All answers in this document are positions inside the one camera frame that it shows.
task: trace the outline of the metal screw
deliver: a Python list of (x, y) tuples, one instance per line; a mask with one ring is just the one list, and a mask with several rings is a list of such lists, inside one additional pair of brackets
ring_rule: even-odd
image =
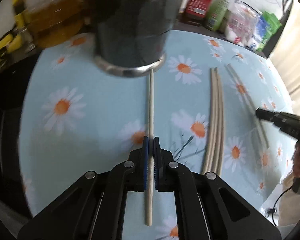
[(86, 173), (86, 178), (87, 179), (93, 179), (96, 176), (96, 173), (94, 171), (88, 171)]
[(169, 162), (168, 165), (169, 165), (170, 168), (177, 168), (179, 166), (179, 164), (176, 163), (176, 162)]
[(126, 168), (132, 168), (134, 163), (132, 161), (126, 161), (124, 164), (123, 164)]
[(207, 173), (207, 178), (208, 179), (215, 179), (217, 176), (213, 172)]

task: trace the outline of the table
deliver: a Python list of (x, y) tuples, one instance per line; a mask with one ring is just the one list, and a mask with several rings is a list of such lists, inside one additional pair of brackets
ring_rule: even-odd
[[(86, 171), (102, 173), (126, 160), (146, 134), (148, 78), (103, 73), (94, 64), (93, 43), (93, 35), (83, 33), (45, 49), (32, 73), (19, 161), (33, 215)], [(278, 72), (251, 51), (197, 33), (171, 31), (165, 51), (166, 63), (154, 75), (154, 135), (161, 148), (191, 171), (201, 171), (209, 133), (210, 68), (217, 67), (225, 107), (221, 178), (259, 209), (291, 168), (295, 141), (263, 123), (266, 149), (243, 99), (249, 94), (256, 108), (292, 112)], [(229, 74), (228, 64), (242, 83)], [(174, 239), (173, 193), (154, 192), (152, 227), (144, 225), (143, 195), (128, 193), (122, 239)]]

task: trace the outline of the green bottle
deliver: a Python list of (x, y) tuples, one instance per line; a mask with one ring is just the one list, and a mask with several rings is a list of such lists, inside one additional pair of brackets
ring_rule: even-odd
[(222, 19), (231, 0), (215, 0), (211, 5), (205, 20), (205, 27), (211, 31), (219, 29)]

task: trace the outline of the chopstick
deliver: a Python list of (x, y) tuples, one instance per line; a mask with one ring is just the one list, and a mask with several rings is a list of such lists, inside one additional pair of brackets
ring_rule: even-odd
[(221, 78), (218, 69), (211, 68), (211, 104), (207, 152), (201, 174), (208, 171), (221, 175), (224, 143), (224, 110)]
[(154, 136), (154, 71), (151, 69), (149, 79), (149, 159), (148, 159), (148, 177), (146, 194), (146, 224), (152, 226), (152, 203), (153, 203), (153, 136)]
[(223, 91), (222, 91), (222, 84), (221, 84), (221, 77), (218, 73), (218, 69), (215, 68), (215, 71), (217, 73), (217, 80), (218, 80), (218, 101), (219, 101), (219, 114), (218, 114), (218, 139), (217, 139), (217, 149), (215, 150), (215, 153), (217, 153), (218, 156), (218, 164), (216, 165), (216, 168), (213, 170), (218, 176), (221, 176), (221, 170), (222, 170), (222, 163), (223, 163), (223, 146), (224, 146), (224, 105), (223, 105)]
[(209, 123), (209, 134), (208, 134), (208, 146), (207, 152), (204, 158), (204, 164), (201, 174), (205, 174), (208, 171), (211, 171), (212, 161), (214, 155), (215, 141), (217, 135), (217, 118), (218, 118), (218, 87), (217, 87), (217, 77), (216, 72), (213, 68), (211, 71), (211, 103), (210, 103), (210, 123)]
[[(232, 76), (232, 78), (234, 79), (234, 81), (237, 84), (241, 84), (242, 85), (242, 81), (240, 79), (240, 77), (238, 76), (238, 74), (236, 73), (236, 71), (233, 69), (233, 67), (231, 66), (231, 64), (226, 65), (226, 69), (228, 69), (228, 72), (230, 73), (230, 75)], [(255, 111), (256, 111), (256, 107), (253, 104), (252, 98), (250, 97), (249, 94), (245, 94), (242, 96), (246, 105), (249, 108), (249, 111), (251, 112), (251, 114), (253, 114), (253, 116), (255, 115)], [(268, 138), (266, 136), (266, 131), (263, 128), (263, 125), (261, 123), (261, 120), (259, 120), (258, 118), (254, 118), (253, 119), (255, 121), (256, 127), (257, 127), (257, 132), (261, 141), (261, 144), (263, 144), (266, 149), (269, 148), (269, 141)]]

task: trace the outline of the white daisy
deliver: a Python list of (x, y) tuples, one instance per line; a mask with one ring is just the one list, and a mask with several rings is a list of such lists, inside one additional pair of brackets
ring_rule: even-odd
[(264, 183), (264, 181), (261, 181), (258, 185), (257, 193), (259, 195), (263, 195), (264, 191), (265, 191), (265, 183)]
[(269, 150), (262, 151), (260, 153), (260, 163), (261, 167), (266, 173), (271, 169), (272, 167), (272, 162), (271, 162), (271, 154)]
[(257, 75), (258, 75), (258, 78), (260, 78), (261, 82), (263, 84), (266, 84), (266, 79), (265, 79), (264, 75), (258, 70), (257, 70)]
[(292, 161), (286, 157), (286, 169), (291, 170), (292, 169)]
[(65, 126), (70, 130), (75, 129), (76, 125), (72, 119), (84, 117), (85, 114), (81, 112), (81, 109), (86, 106), (85, 103), (78, 103), (83, 94), (75, 96), (76, 92), (77, 88), (69, 92), (69, 88), (65, 87), (49, 95), (49, 102), (42, 106), (42, 109), (49, 111), (44, 117), (48, 119), (44, 126), (46, 131), (51, 131), (54, 125), (56, 125), (58, 135), (63, 133)]
[(232, 83), (230, 85), (230, 87), (232, 87), (233, 89), (236, 90), (235, 94), (239, 95), (239, 100), (241, 103), (243, 103), (242, 97), (246, 96), (248, 94), (249, 90), (245, 87), (245, 85), (236, 83), (232, 79), (230, 79), (230, 82)]
[(268, 101), (269, 101), (270, 107), (271, 107), (274, 111), (276, 111), (276, 110), (277, 110), (277, 105), (276, 105), (276, 103), (273, 101), (273, 99), (272, 99), (272, 98), (268, 98)]
[(269, 109), (269, 107), (267, 106), (267, 104), (266, 104), (266, 102), (265, 102), (264, 100), (261, 102), (261, 107), (262, 107), (263, 109), (265, 109), (265, 110), (268, 110), (268, 109)]
[(177, 240), (179, 239), (178, 235), (178, 226), (177, 218), (169, 215), (168, 218), (163, 220), (163, 226), (156, 227), (156, 230), (159, 232), (156, 240)]
[(210, 45), (213, 49), (217, 50), (218, 52), (225, 52), (225, 49), (223, 48), (220, 41), (217, 41), (212, 37), (203, 38), (203, 39), (207, 41), (208, 45)]
[(244, 160), (246, 156), (244, 151), (246, 148), (242, 147), (242, 144), (243, 141), (239, 141), (239, 137), (232, 137), (228, 139), (228, 144), (225, 145), (224, 167), (228, 169), (232, 165), (232, 172), (235, 171), (236, 166), (241, 168), (241, 163), (246, 163)]
[(237, 48), (234, 48), (233, 51), (236, 53), (235, 56), (233, 56), (236, 60), (248, 64), (246, 57), (242, 52), (240, 52)]
[(222, 56), (220, 53), (211, 50), (210, 54), (212, 55), (212, 57), (216, 58), (217, 61), (221, 62), (222, 61)]
[(140, 120), (127, 123), (119, 132), (118, 138), (121, 139), (125, 147), (131, 148), (134, 145), (141, 145), (143, 137), (146, 135), (145, 126), (141, 125)]
[(93, 36), (87, 33), (78, 34), (72, 37), (67, 43), (67, 50), (71, 53), (77, 53), (80, 51), (83, 44), (87, 44), (88, 46), (93, 45)]
[(277, 93), (278, 96), (281, 96), (281, 93), (279, 91), (279, 88), (277, 86), (273, 86), (275, 92)]
[(270, 70), (270, 71), (272, 71), (274, 68), (274, 66), (269, 58), (266, 60), (266, 66), (267, 66), (268, 70)]
[(195, 120), (186, 113), (180, 110), (178, 113), (173, 113), (171, 121), (184, 131), (190, 132), (196, 139), (196, 145), (205, 142), (207, 138), (208, 122), (205, 122), (205, 115), (197, 114)]
[(53, 70), (62, 68), (69, 61), (70, 56), (70, 54), (61, 54), (58, 58), (52, 61), (51, 68)]
[(277, 156), (278, 161), (282, 160), (283, 150), (282, 150), (282, 143), (280, 143), (280, 142), (277, 142), (276, 156)]
[(201, 79), (196, 75), (201, 75), (202, 70), (194, 68), (197, 64), (193, 63), (190, 58), (185, 60), (184, 56), (179, 55), (179, 60), (175, 57), (171, 57), (168, 61), (168, 67), (171, 68), (169, 72), (177, 72), (176, 81), (179, 81), (182, 77), (183, 84), (195, 84), (200, 83)]

